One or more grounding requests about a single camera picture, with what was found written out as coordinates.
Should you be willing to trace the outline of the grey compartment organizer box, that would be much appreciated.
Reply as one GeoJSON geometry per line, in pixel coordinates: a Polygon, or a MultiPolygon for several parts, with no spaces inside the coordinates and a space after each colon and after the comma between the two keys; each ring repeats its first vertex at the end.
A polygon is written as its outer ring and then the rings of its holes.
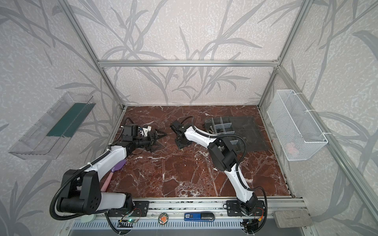
{"type": "Polygon", "coordinates": [[[230,117],[217,117],[205,120],[204,126],[207,133],[214,135],[235,134],[230,117]]]}

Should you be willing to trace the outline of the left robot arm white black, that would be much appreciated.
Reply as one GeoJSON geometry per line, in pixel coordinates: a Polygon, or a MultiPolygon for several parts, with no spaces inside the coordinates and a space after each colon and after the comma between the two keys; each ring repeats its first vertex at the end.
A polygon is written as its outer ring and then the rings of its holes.
{"type": "Polygon", "coordinates": [[[61,186],[49,207],[51,217],[64,221],[111,209],[132,212],[135,204],[130,194],[108,193],[100,181],[136,149],[148,152],[158,150],[157,141],[165,136],[167,133],[149,126],[124,125],[119,137],[108,146],[105,153],[80,169],[70,169],[64,173],[61,186]]]}

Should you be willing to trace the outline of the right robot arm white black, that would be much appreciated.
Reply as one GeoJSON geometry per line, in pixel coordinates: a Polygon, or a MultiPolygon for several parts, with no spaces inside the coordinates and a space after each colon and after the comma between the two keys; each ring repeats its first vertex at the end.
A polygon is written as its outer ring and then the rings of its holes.
{"type": "Polygon", "coordinates": [[[231,182],[244,215],[251,215],[256,207],[258,197],[255,191],[258,189],[263,192],[265,207],[267,207],[265,190],[261,186],[250,188],[242,175],[240,164],[244,160],[247,150],[244,149],[242,156],[238,158],[238,154],[229,140],[230,137],[234,137],[246,145],[245,140],[241,136],[235,134],[216,135],[206,133],[193,124],[182,124],[178,120],[174,121],[170,127],[176,134],[175,142],[179,149],[193,142],[208,149],[215,167],[219,171],[223,171],[231,182]]]}

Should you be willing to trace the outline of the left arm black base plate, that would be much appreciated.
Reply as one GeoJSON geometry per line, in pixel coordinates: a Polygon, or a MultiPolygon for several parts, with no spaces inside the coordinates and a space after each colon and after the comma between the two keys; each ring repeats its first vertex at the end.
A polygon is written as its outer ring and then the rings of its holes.
{"type": "Polygon", "coordinates": [[[108,212],[109,217],[146,217],[149,209],[149,201],[134,201],[134,206],[111,209],[108,212]]]}

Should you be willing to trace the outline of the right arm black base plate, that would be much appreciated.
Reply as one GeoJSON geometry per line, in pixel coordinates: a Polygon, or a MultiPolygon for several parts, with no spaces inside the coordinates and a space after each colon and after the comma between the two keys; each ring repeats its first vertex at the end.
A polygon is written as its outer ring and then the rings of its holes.
{"type": "Polygon", "coordinates": [[[264,210],[266,210],[265,202],[259,200],[250,214],[244,214],[240,208],[238,201],[229,200],[223,205],[226,209],[228,216],[251,216],[251,217],[262,217],[264,210]]]}

